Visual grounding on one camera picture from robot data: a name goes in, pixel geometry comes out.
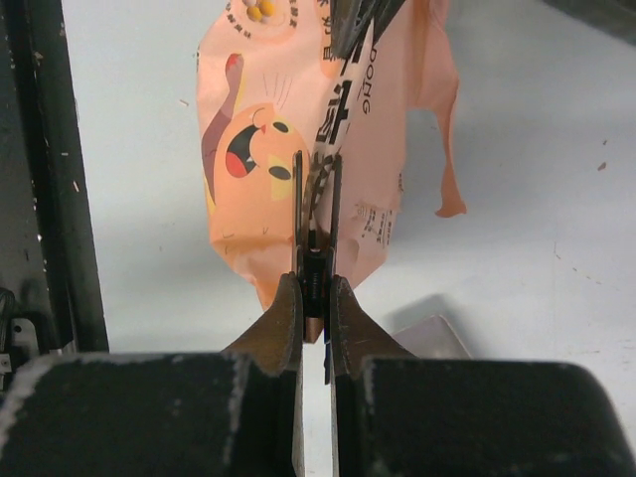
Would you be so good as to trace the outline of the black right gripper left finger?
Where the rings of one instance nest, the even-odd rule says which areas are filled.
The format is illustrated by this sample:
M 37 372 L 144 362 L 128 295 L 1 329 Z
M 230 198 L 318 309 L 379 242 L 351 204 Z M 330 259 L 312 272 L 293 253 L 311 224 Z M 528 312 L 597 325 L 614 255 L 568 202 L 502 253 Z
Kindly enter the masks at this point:
M 1 407 L 5 476 L 300 476 L 302 297 L 220 352 L 41 357 Z

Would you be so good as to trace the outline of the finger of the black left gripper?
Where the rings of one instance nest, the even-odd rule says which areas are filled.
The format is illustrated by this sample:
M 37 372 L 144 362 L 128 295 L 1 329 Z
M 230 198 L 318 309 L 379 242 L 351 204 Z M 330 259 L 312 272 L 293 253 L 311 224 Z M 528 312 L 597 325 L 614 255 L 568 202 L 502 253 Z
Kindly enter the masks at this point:
M 404 0 L 334 0 L 329 2 L 331 46 L 336 58 L 348 58 L 364 41 L 371 23 L 375 44 L 394 19 Z

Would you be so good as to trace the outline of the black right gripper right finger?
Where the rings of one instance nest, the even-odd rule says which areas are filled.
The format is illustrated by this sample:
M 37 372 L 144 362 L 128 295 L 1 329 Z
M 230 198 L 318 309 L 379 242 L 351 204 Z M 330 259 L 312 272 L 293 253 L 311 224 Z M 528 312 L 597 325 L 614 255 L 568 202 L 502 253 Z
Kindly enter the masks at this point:
M 627 476 L 631 450 L 600 382 L 557 362 L 421 359 L 330 290 L 337 476 Z

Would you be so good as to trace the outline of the silver metal scoop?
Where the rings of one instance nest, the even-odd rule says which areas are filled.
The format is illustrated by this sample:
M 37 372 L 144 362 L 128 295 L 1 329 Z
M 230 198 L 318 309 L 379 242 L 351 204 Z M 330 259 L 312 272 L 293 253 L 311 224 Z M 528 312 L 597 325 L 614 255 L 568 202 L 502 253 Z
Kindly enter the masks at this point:
M 420 319 L 392 334 L 407 351 L 421 359 L 470 360 L 471 355 L 450 326 L 439 315 Z

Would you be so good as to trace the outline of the pink cat litter bag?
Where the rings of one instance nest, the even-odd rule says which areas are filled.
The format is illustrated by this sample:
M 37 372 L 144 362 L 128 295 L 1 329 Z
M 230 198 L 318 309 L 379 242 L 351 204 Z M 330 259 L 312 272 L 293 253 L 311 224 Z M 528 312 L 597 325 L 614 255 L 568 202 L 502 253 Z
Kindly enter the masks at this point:
M 352 286 L 386 260 L 401 200 L 406 115 L 436 116 L 452 147 L 459 76 L 445 1 L 371 2 L 361 43 L 337 56 L 327 1 L 231 1 L 198 49 L 197 107 L 210 240 L 263 307 L 292 267 L 294 163 L 304 225 L 330 228 L 343 166 L 336 271 Z

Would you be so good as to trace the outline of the black bag sealing clip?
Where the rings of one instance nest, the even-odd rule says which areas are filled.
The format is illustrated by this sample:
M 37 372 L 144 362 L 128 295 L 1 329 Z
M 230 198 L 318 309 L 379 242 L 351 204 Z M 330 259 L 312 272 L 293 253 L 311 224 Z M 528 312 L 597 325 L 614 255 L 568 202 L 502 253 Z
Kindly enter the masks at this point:
M 303 152 L 293 156 L 293 253 L 292 269 L 302 297 L 303 341 L 313 343 L 322 338 L 325 344 L 325 383 L 331 383 L 331 286 L 337 261 L 338 228 L 342 189 L 342 156 L 338 153 L 325 158 L 318 171 L 318 183 L 303 205 L 304 190 L 311 184 L 303 178 Z M 328 179 L 333 180 L 330 230 L 321 238 L 315 223 L 313 205 Z

